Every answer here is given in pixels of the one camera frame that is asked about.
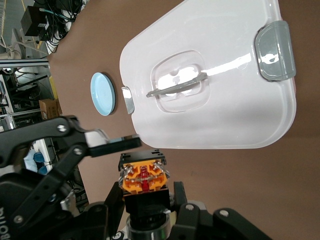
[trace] orange component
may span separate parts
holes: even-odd
[[[159,161],[146,160],[124,164],[130,170],[123,177],[122,188],[131,194],[157,191],[167,183],[167,176]]]

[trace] brown tabletop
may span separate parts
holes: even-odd
[[[111,138],[135,133],[122,97],[119,60],[124,46],[181,0],[90,0],[49,56],[64,115]],[[288,133],[260,149],[163,149],[173,181],[208,211],[229,207],[273,239],[320,239],[320,1],[279,0],[290,26],[297,75],[297,113]],[[100,115],[91,77],[106,73],[116,89],[116,108]],[[103,201],[118,180],[120,154],[89,158],[79,166],[91,203]]]

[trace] blue round lid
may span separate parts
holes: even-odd
[[[103,116],[112,113],[116,104],[116,94],[110,79],[97,72],[92,76],[90,88],[92,101],[97,111]]]

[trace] cardboard box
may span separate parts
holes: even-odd
[[[62,116],[62,109],[61,109],[61,106],[60,106],[59,99],[55,99],[54,101],[56,103],[56,107],[58,108],[58,115]]]
[[[42,119],[54,119],[59,117],[57,102],[51,99],[39,100]]]

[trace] red component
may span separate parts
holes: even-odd
[[[143,192],[149,192],[149,183],[148,183],[148,169],[147,166],[141,166],[140,167],[140,175],[142,178],[142,191]]]

